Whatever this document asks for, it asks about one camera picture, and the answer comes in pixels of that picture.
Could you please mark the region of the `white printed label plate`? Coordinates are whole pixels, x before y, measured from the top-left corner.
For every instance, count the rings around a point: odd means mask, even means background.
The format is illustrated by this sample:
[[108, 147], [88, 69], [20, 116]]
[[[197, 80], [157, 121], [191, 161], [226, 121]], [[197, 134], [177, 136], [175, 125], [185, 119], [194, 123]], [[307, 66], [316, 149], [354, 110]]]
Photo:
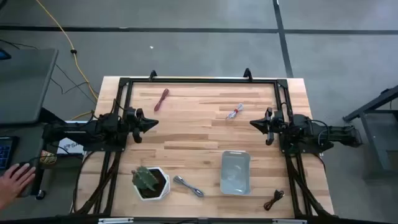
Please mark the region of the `white printed label plate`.
[[84, 154], [83, 146], [72, 141], [71, 139], [64, 138], [58, 144], [57, 154]]

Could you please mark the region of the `grey slanted panel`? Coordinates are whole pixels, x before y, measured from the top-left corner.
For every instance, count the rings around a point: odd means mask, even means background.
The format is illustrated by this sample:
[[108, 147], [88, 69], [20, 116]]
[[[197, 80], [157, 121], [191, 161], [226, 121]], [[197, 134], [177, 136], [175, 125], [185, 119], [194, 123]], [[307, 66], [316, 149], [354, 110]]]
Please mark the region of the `grey slanted panel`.
[[0, 125], [39, 121], [58, 57], [56, 49], [8, 50], [0, 60]]

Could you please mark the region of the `clear grey plastic tray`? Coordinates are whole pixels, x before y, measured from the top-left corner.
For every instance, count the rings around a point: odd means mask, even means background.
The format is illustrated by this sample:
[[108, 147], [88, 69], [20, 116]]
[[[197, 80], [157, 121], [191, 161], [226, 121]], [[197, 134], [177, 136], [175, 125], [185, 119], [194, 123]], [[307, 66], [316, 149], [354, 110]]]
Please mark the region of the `clear grey plastic tray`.
[[250, 195], [251, 156], [245, 151], [224, 151], [221, 156], [220, 190], [228, 195]]

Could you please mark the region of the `black aluminium table frame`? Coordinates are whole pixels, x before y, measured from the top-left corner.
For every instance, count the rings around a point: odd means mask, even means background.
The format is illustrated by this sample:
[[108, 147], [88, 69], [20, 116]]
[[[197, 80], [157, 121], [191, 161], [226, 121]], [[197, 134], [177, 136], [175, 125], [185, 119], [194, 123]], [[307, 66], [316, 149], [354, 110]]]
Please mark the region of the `black aluminium table frame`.
[[[311, 115], [301, 78], [156, 78], [133, 79], [131, 106], [159, 121], [136, 144], [127, 139], [121, 154], [113, 196], [103, 195], [101, 211], [114, 217], [292, 218], [293, 204], [302, 212], [308, 201], [298, 190], [290, 193], [285, 157], [277, 143], [250, 125], [265, 110]], [[250, 195], [227, 195], [220, 190], [224, 151], [251, 156]], [[180, 175], [204, 192], [197, 197], [171, 183], [161, 200], [142, 201], [131, 171], [138, 166], [160, 167], [170, 177]]]

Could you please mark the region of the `green cactus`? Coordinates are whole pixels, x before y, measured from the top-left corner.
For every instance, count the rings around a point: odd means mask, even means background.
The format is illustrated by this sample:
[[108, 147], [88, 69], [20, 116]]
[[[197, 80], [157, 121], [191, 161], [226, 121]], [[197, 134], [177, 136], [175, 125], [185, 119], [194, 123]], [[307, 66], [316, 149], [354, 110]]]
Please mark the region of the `green cactus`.
[[140, 166], [131, 172], [133, 175], [132, 182], [138, 189], [150, 189], [151, 191], [155, 191], [154, 186], [158, 184], [159, 181], [148, 168]]

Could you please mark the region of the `small patterned round object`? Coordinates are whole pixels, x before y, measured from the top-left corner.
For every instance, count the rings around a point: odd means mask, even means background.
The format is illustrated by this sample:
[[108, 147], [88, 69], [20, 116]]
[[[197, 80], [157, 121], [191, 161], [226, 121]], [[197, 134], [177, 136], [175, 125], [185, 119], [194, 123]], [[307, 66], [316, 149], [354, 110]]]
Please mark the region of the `small patterned round object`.
[[54, 165], [57, 161], [57, 155], [48, 152], [48, 151], [41, 151], [40, 158], [39, 158], [39, 163], [44, 164], [44, 165]]

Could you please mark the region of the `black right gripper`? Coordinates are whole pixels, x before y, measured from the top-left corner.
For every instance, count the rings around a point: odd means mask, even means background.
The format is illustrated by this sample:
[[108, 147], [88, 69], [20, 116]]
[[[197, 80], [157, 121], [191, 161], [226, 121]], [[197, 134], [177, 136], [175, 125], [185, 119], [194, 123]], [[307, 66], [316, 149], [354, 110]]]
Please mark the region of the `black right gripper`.
[[266, 144], [270, 146], [274, 142], [274, 133], [281, 133], [286, 128], [286, 122], [274, 120], [274, 112], [268, 107], [265, 113], [266, 117], [252, 120], [249, 123], [258, 129], [262, 134], [267, 134]]

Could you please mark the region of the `dark metal side stand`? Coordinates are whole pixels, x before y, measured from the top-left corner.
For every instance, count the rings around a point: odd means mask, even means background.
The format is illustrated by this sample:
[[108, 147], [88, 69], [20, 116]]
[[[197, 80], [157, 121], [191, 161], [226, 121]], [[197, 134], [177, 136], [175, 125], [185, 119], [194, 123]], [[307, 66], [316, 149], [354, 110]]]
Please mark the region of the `dark metal side stand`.
[[383, 106], [398, 100], [398, 85], [383, 90], [379, 96], [343, 117], [346, 123], [361, 120], [369, 147], [377, 159], [377, 169], [366, 179], [398, 178], [398, 109]]

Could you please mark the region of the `dark grey desk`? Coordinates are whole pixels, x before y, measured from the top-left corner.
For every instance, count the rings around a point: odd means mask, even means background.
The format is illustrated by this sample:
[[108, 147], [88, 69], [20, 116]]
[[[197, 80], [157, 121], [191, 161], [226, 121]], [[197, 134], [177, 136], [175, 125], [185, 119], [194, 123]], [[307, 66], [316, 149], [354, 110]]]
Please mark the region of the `dark grey desk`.
[[45, 150], [47, 146], [42, 135], [45, 125], [64, 122], [52, 112], [42, 108], [38, 120], [33, 123], [0, 125], [0, 136], [17, 136], [19, 138], [10, 166], [27, 161], [35, 164], [35, 179], [19, 194], [20, 197], [34, 196], [37, 200], [42, 200], [46, 196], [46, 191], [40, 188], [44, 168], [39, 163], [39, 158], [41, 151]]

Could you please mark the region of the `potted cactus in white pot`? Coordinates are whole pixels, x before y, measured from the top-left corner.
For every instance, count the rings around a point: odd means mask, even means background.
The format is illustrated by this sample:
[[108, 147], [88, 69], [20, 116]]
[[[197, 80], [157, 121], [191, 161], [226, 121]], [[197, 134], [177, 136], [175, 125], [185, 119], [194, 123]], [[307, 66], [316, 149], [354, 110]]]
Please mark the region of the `potted cactus in white pot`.
[[147, 168], [159, 181], [159, 183], [154, 186], [155, 191], [151, 191], [150, 189], [141, 190], [133, 184], [134, 188], [142, 201], [161, 200], [170, 192], [170, 177], [160, 167]]

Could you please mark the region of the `person's hand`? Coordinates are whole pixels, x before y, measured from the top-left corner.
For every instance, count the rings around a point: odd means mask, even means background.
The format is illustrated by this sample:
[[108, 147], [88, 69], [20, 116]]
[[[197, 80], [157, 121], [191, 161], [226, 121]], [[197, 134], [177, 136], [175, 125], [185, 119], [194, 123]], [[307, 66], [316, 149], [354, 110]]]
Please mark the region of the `person's hand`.
[[30, 184], [35, 178], [36, 168], [31, 168], [25, 175], [20, 177], [20, 173], [27, 167], [23, 167], [19, 172], [17, 168], [19, 164], [14, 164], [0, 176], [0, 210], [8, 207], [19, 194]]

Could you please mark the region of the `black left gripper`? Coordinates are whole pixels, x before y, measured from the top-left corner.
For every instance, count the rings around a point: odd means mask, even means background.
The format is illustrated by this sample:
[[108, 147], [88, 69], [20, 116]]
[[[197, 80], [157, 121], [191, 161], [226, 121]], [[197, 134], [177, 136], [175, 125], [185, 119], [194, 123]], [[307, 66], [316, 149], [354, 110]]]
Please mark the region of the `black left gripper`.
[[154, 128], [159, 121], [156, 119], [145, 118], [143, 110], [141, 108], [135, 109], [136, 110], [136, 118], [132, 121], [127, 121], [129, 125], [129, 132], [132, 133], [133, 139], [135, 143], [141, 143], [142, 138], [140, 137], [140, 132], [142, 131], [142, 124], [143, 123], [143, 133], [148, 132], [150, 129]]

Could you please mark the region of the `silver table edge bracket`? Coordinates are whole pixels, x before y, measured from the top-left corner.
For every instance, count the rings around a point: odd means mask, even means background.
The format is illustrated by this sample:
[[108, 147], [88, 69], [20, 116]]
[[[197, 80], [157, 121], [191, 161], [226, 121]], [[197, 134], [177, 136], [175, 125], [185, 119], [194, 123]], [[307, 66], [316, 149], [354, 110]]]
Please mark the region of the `silver table edge bracket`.
[[132, 224], [133, 217], [100, 218], [98, 224]]
[[308, 224], [306, 220], [298, 219], [272, 219], [272, 224]]

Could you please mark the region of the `keyboard with blue backlight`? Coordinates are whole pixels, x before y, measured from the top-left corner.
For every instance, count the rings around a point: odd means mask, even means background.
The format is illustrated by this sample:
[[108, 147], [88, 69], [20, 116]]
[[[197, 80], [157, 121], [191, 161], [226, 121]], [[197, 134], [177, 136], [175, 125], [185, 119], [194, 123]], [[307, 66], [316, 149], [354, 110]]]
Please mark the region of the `keyboard with blue backlight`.
[[0, 170], [10, 167], [12, 155], [18, 145], [17, 136], [0, 136]]

